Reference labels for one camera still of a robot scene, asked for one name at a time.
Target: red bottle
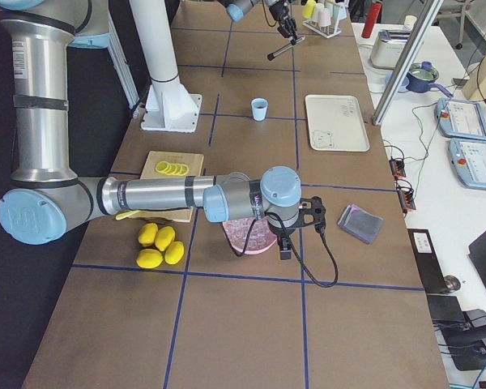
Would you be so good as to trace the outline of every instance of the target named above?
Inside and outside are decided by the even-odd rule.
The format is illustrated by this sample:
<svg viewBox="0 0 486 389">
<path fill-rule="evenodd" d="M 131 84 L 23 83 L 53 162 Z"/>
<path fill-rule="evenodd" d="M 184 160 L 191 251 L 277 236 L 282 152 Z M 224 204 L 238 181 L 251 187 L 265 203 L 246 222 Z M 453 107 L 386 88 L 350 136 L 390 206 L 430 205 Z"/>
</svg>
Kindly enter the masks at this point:
<svg viewBox="0 0 486 389">
<path fill-rule="evenodd" d="M 382 8 L 382 2 L 374 1 L 369 8 L 369 14 L 365 20 L 364 30 L 362 31 L 362 38 L 369 38 L 371 36 L 371 31 L 373 30 L 374 24 L 378 19 L 380 10 Z"/>
</svg>

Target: metal pole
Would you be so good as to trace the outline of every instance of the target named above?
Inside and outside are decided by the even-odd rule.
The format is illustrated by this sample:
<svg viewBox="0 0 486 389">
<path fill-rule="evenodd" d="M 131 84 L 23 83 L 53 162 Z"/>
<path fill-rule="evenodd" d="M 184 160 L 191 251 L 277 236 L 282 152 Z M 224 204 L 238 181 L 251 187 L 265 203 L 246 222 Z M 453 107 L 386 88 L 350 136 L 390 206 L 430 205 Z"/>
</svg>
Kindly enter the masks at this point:
<svg viewBox="0 0 486 389">
<path fill-rule="evenodd" d="M 411 35 L 408 39 L 405 48 L 403 49 L 396 67 L 393 70 L 392 77 L 386 85 L 386 90 L 383 92 L 382 98 L 378 103 L 378 107 L 373 114 L 373 124 L 381 125 L 382 120 L 392 102 L 394 95 L 398 91 L 403 79 L 407 75 L 409 67 L 414 62 L 421 45 L 423 44 L 424 36 L 426 35 L 430 26 L 437 16 L 437 12 L 441 8 L 443 0 L 427 0 L 423 5 L 421 15 L 416 21 Z"/>
</svg>

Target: cutting board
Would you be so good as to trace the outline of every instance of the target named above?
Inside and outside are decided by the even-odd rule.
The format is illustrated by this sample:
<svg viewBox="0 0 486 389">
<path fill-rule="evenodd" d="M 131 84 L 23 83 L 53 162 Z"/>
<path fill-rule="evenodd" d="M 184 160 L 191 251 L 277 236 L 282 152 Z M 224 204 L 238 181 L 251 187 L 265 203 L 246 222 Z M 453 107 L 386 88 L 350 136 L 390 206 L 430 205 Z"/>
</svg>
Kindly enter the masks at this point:
<svg viewBox="0 0 486 389">
<path fill-rule="evenodd" d="M 178 178 L 178 176 L 169 176 L 157 173 L 155 166 L 162 160 L 172 164 L 186 164 L 189 166 L 188 176 L 199 176 L 202 172 L 203 154 L 191 154 L 186 152 L 149 152 L 142 173 L 141 179 L 155 178 Z M 166 220 L 189 223 L 193 215 L 192 209 L 181 209 L 176 211 L 140 211 L 130 216 L 132 219 L 151 219 L 159 218 Z"/>
</svg>

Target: white toaster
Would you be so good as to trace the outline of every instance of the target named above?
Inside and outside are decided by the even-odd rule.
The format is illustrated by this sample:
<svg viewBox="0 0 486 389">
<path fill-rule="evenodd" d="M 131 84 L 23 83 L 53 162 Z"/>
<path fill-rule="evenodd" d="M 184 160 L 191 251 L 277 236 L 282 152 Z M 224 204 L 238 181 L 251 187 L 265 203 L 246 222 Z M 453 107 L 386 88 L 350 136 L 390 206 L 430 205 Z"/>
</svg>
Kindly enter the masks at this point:
<svg viewBox="0 0 486 389">
<path fill-rule="evenodd" d="M 394 69 L 411 35 L 406 30 L 380 30 L 371 52 L 371 63 L 380 69 Z"/>
</svg>

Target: dark floor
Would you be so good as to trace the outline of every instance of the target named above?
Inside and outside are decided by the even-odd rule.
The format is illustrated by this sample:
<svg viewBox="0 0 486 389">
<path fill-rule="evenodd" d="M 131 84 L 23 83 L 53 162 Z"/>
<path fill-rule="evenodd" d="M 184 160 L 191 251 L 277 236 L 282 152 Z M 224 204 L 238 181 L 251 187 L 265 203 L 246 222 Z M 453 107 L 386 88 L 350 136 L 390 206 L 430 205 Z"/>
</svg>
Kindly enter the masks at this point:
<svg viewBox="0 0 486 389">
<path fill-rule="evenodd" d="M 147 74 L 128 2 L 111 0 L 110 10 L 140 91 Z M 70 165 L 80 176 L 105 175 L 130 120 L 126 99 L 107 50 L 69 49 L 68 64 Z M 0 197 L 13 165 L 12 95 L 11 39 L 0 27 Z M 0 227 L 0 389 L 21 386 L 85 228 L 26 246 Z"/>
</svg>

